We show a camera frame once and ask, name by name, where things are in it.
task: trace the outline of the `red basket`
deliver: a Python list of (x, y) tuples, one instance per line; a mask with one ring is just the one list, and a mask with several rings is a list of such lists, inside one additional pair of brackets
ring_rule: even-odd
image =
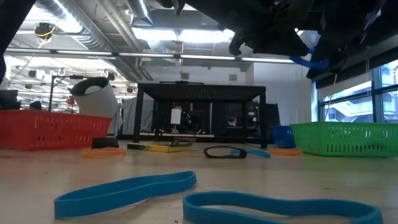
[(33, 110), (0, 111), (0, 146), (18, 150), (72, 149), (105, 137), (112, 118)]

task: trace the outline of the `green basket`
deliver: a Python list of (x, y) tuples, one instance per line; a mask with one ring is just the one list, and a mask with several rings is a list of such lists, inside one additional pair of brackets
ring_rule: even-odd
[(398, 124), (313, 122), (292, 124), (303, 152), (321, 156), (395, 157)]

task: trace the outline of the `blue cable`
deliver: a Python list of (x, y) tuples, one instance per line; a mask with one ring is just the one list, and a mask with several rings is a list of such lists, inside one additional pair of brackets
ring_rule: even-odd
[[(248, 154), (253, 154), (253, 155), (256, 155), (256, 156), (265, 157), (265, 158), (267, 158), (267, 159), (270, 159), (270, 158), (271, 158), (271, 155), (270, 155), (268, 152), (266, 152), (266, 151), (257, 150), (257, 149), (245, 149), (245, 151), (246, 151)], [(233, 149), (233, 150), (231, 150), (229, 153), (231, 153), (231, 155), (233, 155), (233, 154), (239, 154), (239, 150), (238, 150), (238, 149)]]
[(382, 224), (378, 208), (364, 203), (334, 199), (281, 200), (240, 192), (202, 192), (183, 199), (183, 217), (195, 224), (284, 224), (269, 218), (231, 210), (205, 208), (229, 205), (288, 216), (337, 215), (354, 218), (349, 224)]
[(193, 171), (149, 175), (76, 190), (54, 200), (54, 217), (91, 215), (120, 208), (147, 198), (191, 189), (197, 182)]
[[(314, 52), (314, 49), (310, 49), (308, 51), (309, 54), (312, 54)], [(308, 60), (305, 60), (299, 56), (289, 56), (289, 59), (291, 59), (293, 62), (312, 69), (316, 70), (327, 70), (329, 67), (329, 58), (323, 59), (321, 62), (310, 62)]]

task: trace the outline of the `black table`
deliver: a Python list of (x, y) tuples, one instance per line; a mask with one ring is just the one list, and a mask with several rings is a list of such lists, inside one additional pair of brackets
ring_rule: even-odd
[[(257, 96), (259, 102), (259, 125), (261, 148), (267, 147), (266, 128), (266, 88), (264, 86), (233, 86), (233, 85), (197, 85), (197, 84), (163, 84), (138, 83), (136, 117), (134, 120), (133, 142), (139, 142), (141, 132), (142, 104), (144, 93), (155, 100), (155, 138), (159, 137), (159, 112), (157, 104), (160, 101), (173, 102), (209, 102), (209, 103), (241, 103), (242, 123), (246, 124), (246, 104)], [(246, 127), (243, 126), (243, 138), (247, 138)]]

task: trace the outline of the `glass window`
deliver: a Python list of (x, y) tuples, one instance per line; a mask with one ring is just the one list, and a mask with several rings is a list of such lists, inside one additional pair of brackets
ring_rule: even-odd
[(398, 123), (398, 91), (383, 93), (383, 120), (385, 123)]
[(380, 66), (381, 87), (398, 84), (398, 60)]
[[(338, 99), (341, 97), (351, 96), (351, 95), (355, 95), (358, 93), (363, 93), (363, 92), (371, 91), (371, 90), (372, 90), (372, 82), (368, 81), (366, 83), (362, 83), (362, 84), (353, 86), (351, 88), (348, 88), (346, 90), (343, 90), (341, 92), (335, 93), (331, 96), (331, 99), (334, 100), (334, 99)], [(329, 100), (330, 100), (330, 96), (327, 96), (323, 99), (324, 102), (327, 102)]]
[(373, 122), (373, 105), (370, 96), (341, 103), (328, 103), (324, 107), (325, 121)]

